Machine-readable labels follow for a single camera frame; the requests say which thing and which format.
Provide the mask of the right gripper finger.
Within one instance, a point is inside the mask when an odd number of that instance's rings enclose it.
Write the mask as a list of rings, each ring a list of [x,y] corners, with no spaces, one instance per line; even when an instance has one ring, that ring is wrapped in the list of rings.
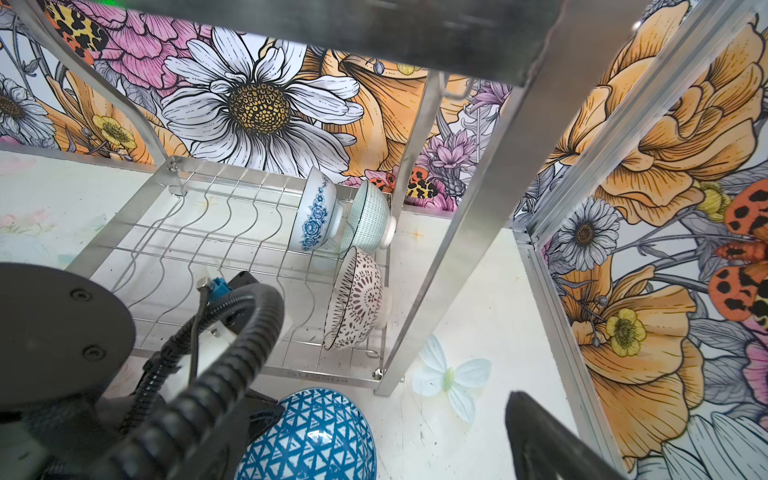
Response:
[[[622,475],[523,391],[512,391],[505,427],[518,479],[615,479]]]

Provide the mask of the blue triangle pattern bowl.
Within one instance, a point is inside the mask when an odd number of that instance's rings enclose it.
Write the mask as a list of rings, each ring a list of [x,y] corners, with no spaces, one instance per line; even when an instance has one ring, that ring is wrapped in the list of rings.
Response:
[[[237,479],[375,479],[377,454],[363,412],[328,388],[295,392],[279,402],[281,419],[253,441]]]

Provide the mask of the blue floral porcelain bowl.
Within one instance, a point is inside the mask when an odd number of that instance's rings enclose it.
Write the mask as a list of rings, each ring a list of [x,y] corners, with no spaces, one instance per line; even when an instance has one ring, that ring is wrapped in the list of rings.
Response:
[[[310,252],[321,247],[336,235],[342,217],[336,185],[313,167],[306,179],[288,248],[294,252]]]

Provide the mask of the mint green glazed bowl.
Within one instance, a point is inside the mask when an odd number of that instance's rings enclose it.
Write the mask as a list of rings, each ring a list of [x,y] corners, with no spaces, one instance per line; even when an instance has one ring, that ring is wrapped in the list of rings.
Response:
[[[369,254],[386,250],[394,237],[396,219],[388,197],[375,185],[365,182],[357,191],[341,240],[340,250],[357,247]]]

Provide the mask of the white maroon triangle bowl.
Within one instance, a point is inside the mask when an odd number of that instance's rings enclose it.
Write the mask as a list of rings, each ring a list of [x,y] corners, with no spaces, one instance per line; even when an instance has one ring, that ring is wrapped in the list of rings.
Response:
[[[374,257],[351,247],[335,279],[323,326],[324,350],[341,350],[365,342],[380,323],[385,286]]]

